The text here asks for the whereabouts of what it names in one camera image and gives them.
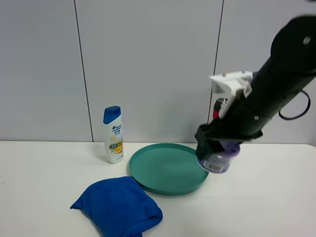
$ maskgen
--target blue cloth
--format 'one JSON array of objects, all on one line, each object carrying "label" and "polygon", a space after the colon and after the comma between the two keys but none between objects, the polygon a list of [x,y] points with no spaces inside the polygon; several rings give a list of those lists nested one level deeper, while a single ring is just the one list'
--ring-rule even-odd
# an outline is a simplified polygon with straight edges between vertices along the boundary
[{"label": "blue cloth", "polygon": [[162,212],[132,177],[90,185],[70,207],[82,210],[105,237],[141,237],[162,220]]}]

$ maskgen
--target teal plastic plate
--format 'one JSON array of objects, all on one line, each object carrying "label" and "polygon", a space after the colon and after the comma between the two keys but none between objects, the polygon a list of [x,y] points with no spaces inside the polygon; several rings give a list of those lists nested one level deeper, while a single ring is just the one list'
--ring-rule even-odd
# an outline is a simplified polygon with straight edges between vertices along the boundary
[{"label": "teal plastic plate", "polygon": [[178,144],[154,144],[138,150],[129,161],[135,180],[150,192],[183,195],[198,189],[208,176],[195,150]]}]

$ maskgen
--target table surface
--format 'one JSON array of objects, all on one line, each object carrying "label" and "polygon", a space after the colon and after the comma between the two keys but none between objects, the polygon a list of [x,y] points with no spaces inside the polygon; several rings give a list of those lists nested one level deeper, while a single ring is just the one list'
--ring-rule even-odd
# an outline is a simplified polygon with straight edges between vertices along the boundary
[{"label": "table surface", "polygon": [[[0,142],[1,237],[99,237],[69,207],[92,183],[125,176],[146,143],[125,143],[124,160],[104,160],[103,143]],[[316,148],[243,144],[224,174],[178,197],[148,193],[163,221],[145,237],[316,236]]]}]

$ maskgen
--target white shampoo bottle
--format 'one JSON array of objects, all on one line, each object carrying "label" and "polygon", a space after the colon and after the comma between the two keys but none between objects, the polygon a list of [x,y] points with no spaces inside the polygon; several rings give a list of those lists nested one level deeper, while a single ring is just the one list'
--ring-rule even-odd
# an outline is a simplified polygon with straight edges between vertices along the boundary
[{"label": "white shampoo bottle", "polygon": [[104,110],[103,117],[104,146],[110,163],[118,163],[124,159],[122,115],[119,106],[111,106]]}]

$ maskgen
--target black cable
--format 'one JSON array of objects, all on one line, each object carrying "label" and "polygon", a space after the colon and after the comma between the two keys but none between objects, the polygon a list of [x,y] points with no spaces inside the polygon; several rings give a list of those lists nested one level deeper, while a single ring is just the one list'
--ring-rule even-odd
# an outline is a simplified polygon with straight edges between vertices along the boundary
[{"label": "black cable", "polygon": [[305,115],[305,114],[307,113],[307,111],[310,109],[310,107],[311,107],[311,99],[310,99],[310,96],[309,96],[305,91],[303,91],[303,90],[302,90],[301,92],[302,92],[303,94],[305,94],[305,95],[307,96],[307,98],[308,98],[308,103],[307,103],[306,109],[305,109],[300,115],[295,116],[295,117],[291,117],[291,118],[283,116],[283,115],[281,114],[281,110],[280,110],[280,111],[278,112],[278,115],[280,116],[281,119],[284,119],[284,120],[294,120],[294,119],[298,119],[298,118],[300,118],[301,116]]}]

